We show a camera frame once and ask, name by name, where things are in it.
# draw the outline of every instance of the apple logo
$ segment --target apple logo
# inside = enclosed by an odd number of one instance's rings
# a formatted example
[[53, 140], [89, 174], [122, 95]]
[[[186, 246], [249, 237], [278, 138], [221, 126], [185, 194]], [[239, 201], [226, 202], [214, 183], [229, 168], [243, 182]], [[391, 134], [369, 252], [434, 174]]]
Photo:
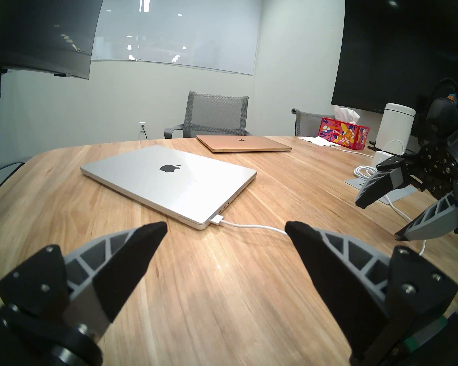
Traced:
[[173, 166], [173, 165], [163, 165], [160, 170], [163, 170], [163, 172], [166, 172], [166, 173], [171, 173], [171, 172], [174, 172], [176, 169], [180, 169], [179, 166], [181, 165], [176, 165], [176, 166]]

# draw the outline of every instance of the white paper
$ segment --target white paper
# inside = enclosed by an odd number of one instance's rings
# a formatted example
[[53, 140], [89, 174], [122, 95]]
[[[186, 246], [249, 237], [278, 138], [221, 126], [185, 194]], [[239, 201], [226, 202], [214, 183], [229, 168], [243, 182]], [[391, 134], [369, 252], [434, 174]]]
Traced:
[[311, 138], [310, 136], [306, 136], [304, 138], [299, 138], [299, 139], [302, 139], [302, 140], [305, 140], [305, 141], [310, 141], [312, 144], [319, 145], [321, 147], [323, 147], [323, 146], [331, 146], [331, 145], [339, 146], [336, 143], [331, 143], [330, 141], [327, 141], [326, 139], [320, 138], [318, 136], [316, 138]]
[[345, 121], [347, 123], [356, 124], [360, 116], [353, 110], [347, 107], [340, 107], [333, 105], [334, 116], [337, 120]]

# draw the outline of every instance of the power cord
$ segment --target power cord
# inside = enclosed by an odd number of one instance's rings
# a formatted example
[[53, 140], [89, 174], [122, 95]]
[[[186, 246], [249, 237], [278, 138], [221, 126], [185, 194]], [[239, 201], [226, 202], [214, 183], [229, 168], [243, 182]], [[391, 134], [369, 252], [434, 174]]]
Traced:
[[273, 228], [273, 227], [268, 227], [268, 226], [260, 226], [257, 224], [236, 224], [236, 223], [231, 223], [226, 220], [224, 220], [224, 217], [222, 215], [216, 215], [214, 216], [210, 222], [212, 224], [215, 224], [216, 226], [219, 226], [220, 224], [226, 224], [228, 226], [232, 227], [238, 227], [238, 228], [257, 228], [257, 229], [268, 229], [270, 231], [275, 231], [278, 233], [281, 233], [282, 235], [288, 236], [285, 231], [282, 231], [281, 229], [278, 228]]
[[[391, 140], [389, 141], [384, 147], [383, 147], [383, 150], [381, 152], [381, 156], [380, 156], [380, 161], [381, 162], [381, 158], [383, 156], [383, 152], [385, 150], [385, 147], [394, 142], [394, 141], [398, 141], [400, 144], [402, 144], [402, 153], [404, 153], [404, 144], [400, 141], [400, 140]], [[341, 148], [337, 148], [337, 147], [334, 147], [334, 146], [331, 146], [331, 148], [336, 148], [337, 150], [339, 151], [342, 151], [342, 152], [347, 152], [347, 153], [356, 153], [357, 155], [362, 155], [362, 156], [366, 156], [366, 157], [371, 157], [371, 158], [374, 158], [373, 156], [370, 156], [370, 155], [367, 155], [367, 154], [364, 154], [364, 153], [360, 153], [360, 152], [353, 152], [353, 151], [347, 151], [345, 149], [341, 149]], [[373, 168], [372, 166], [367, 166], [367, 165], [361, 165], [361, 166], [358, 166], [355, 170], [354, 170], [354, 175], [362, 180], [367, 180], [373, 173], [376, 173], [377, 172], [377, 169], [376, 168]], [[385, 194], [385, 198], [386, 200], [388, 201], [388, 203], [390, 204], [390, 207], [394, 209], [394, 211], [396, 213], [399, 214], [399, 216], [401, 216], [404, 220], [406, 221], [409, 221], [411, 222], [412, 219], [409, 218], [406, 214], [404, 214], [402, 211], [400, 211], [398, 208], [396, 208], [393, 204], [392, 204], [392, 201], [390, 200], [390, 198], [388, 197], [388, 195]], [[231, 222], [228, 222], [226, 220], [224, 220], [224, 217], [222, 215], [215, 215], [211, 220], [210, 222], [212, 224], [215, 224], [216, 226], [219, 226], [220, 224], [226, 224], [228, 226], [232, 226], [232, 227], [237, 227], [237, 228], [257, 228], [257, 229], [268, 229], [270, 231], [274, 231], [274, 232], [278, 232], [278, 233], [281, 233], [282, 235], [287, 235], [287, 233], [285, 231], [282, 231], [281, 229], [278, 229], [278, 228], [274, 228], [274, 227], [269, 227], [269, 226], [260, 226], [260, 225], [256, 225], [256, 224], [236, 224], [236, 223], [231, 223]], [[422, 256], [423, 253], [424, 253], [424, 250], [426, 248], [426, 240], [423, 240], [423, 247], [421, 249], [421, 251], [419, 252], [419, 255]]]
[[143, 129], [143, 132], [144, 132], [144, 136], [146, 136], [146, 140], [147, 140], [146, 131], [144, 131], [144, 124], [141, 124], [141, 128]]
[[[394, 140], [390, 140], [382, 149], [381, 151], [381, 154], [380, 154], [380, 159], [378, 161], [378, 163], [380, 164], [381, 162], [381, 158], [383, 156], [383, 153], [385, 151], [385, 148], [387, 147], [387, 145], [389, 145], [390, 143], [393, 143], [394, 141], [398, 141], [401, 145], [402, 145], [402, 154], [404, 154], [404, 151], [405, 151], [405, 146], [404, 144], [400, 141], [400, 140], [397, 140], [397, 139], [394, 139]], [[345, 151], [344, 149], [339, 149], [339, 150], [342, 150], [344, 152], [349, 152], [349, 153], [358, 153], [358, 152], [351, 152], [351, 151]], [[374, 173], [377, 172], [377, 168], [374, 168], [372, 166], [367, 166], [367, 165], [361, 165], [361, 166], [358, 166], [353, 174], [366, 181], [368, 178], [370, 178], [370, 176]], [[406, 222], [411, 222], [412, 219], [409, 218], [406, 214], [404, 214], [402, 211], [400, 211], [397, 207], [395, 207], [393, 204], [392, 204], [392, 201], [390, 200], [390, 198], [388, 197], [387, 194], [385, 194], [385, 199], [387, 200], [388, 204], [390, 205], [390, 207], [396, 212], [398, 213], [398, 215], [400, 217], [402, 217]], [[423, 247], [421, 248], [421, 251], [419, 252], [419, 255], [422, 256], [423, 253], [424, 253], [424, 250], [426, 249], [426, 240], [423, 240]]]
[[335, 145], [331, 145], [331, 148], [337, 149], [338, 151], [341, 151], [341, 152], [354, 153], [355, 155], [362, 155], [362, 156], [373, 158], [373, 156], [367, 155], [366, 153], [347, 151], [346, 149], [340, 148], [339, 146], [335, 146]]

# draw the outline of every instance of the gold laptop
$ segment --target gold laptop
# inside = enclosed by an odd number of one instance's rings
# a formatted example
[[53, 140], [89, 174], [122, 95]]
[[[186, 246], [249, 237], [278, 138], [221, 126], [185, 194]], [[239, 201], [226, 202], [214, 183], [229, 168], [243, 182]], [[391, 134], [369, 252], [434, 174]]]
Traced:
[[197, 135], [212, 152], [276, 152], [290, 151], [292, 147], [263, 136]]

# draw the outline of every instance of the glass whiteboard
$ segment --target glass whiteboard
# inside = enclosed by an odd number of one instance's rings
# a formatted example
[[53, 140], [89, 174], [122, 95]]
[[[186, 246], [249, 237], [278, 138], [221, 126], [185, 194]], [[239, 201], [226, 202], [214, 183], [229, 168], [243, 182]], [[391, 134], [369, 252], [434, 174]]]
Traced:
[[253, 74], [263, 0], [103, 0], [92, 60]]

